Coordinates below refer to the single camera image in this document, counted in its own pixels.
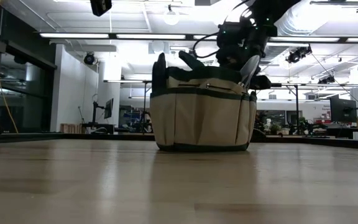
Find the ceiling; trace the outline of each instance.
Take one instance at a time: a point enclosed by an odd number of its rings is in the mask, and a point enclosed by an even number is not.
[[[173,2],[173,10],[178,12],[179,21],[174,26],[164,21],[167,4],[141,1],[114,1],[109,13],[101,17],[92,15],[90,4],[86,0],[8,0],[3,6],[42,32],[135,32],[135,33],[181,33],[210,34],[216,32],[217,22],[221,22],[240,0],[221,0],[212,6],[194,6],[194,0]],[[304,0],[300,6],[288,13],[294,13],[299,30],[307,30],[308,35],[349,36],[358,35],[358,13],[354,7],[310,6],[310,0]],[[291,17],[284,16],[278,23],[286,24]],[[155,54],[149,53],[150,41],[130,40],[72,40],[64,42],[69,48],[77,49],[78,55],[87,45],[115,45],[121,59],[122,74],[151,73]],[[171,41],[169,46],[192,47],[192,42]],[[337,77],[348,77],[349,68],[358,63],[358,45],[349,44],[311,44],[313,53],[325,69],[336,72]],[[216,50],[214,42],[202,42],[198,54],[207,54]],[[307,82],[322,72],[324,68],[313,56],[292,66],[288,66],[285,56],[291,48],[267,47],[267,58],[263,72],[275,77],[276,82]],[[97,52],[103,59],[110,52]],[[188,68],[175,55],[167,56],[169,66]]]

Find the window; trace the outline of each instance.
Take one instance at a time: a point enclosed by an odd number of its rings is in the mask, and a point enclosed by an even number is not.
[[[44,105],[41,98],[15,91],[2,89],[4,96],[21,133],[30,133],[43,130],[42,117]],[[14,132],[14,126],[7,112],[0,89],[0,125],[7,131]]]
[[[2,85],[10,85],[31,93],[44,95],[45,70],[10,54],[1,55]]]
[[[11,54],[0,55],[0,79],[7,106],[20,133],[49,131],[53,71]],[[0,126],[14,133],[0,89]]]

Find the spotlight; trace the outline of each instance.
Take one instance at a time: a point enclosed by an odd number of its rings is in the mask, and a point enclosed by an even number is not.
[[[86,53],[84,58],[84,63],[87,65],[94,65],[98,62],[98,59],[94,57],[94,52]]]
[[[285,59],[288,63],[297,63],[306,55],[311,54],[311,47],[298,47],[296,50],[290,52],[290,55]]]
[[[318,81],[318,84],[330,84],[330,83],[334,83],[335,82],[335,78],[333,75],[328,76],[327,78],[324,79],[320,79]]]

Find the black pole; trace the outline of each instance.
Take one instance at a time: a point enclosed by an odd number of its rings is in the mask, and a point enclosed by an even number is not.
[[[145,123],[145,112],[146,112],[146,93],[147,93],[147,82],[144,83],[143,113],[142,113],[142,117],[140,118],[140,120],[142,120],[142,122],[143,122],[142,124],[140,124],[140,126],[142,127],[143,135],[145,133],[144,123]]]
[[[93,102],[93,114],[92,114],[92,124],[96,124],[96,109],[98,107],[97,102]]]
[[[296,129],[297,129],[297,134],[300,135],[300,130],[299,130],[299,97],[298,97],[298,85],[295,85],[295,97],[296,97]]]

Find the camera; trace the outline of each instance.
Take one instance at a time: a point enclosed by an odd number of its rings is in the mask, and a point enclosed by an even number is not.
[[[84,63],[86,65],[94,65],[97,62],[98,62],[98,59],[94,56],[94,52],[86,53],[86,56],[84,57]]]
[[[111,0],[91,0],[92,13],[95,16],[102,16],[112,7]]]

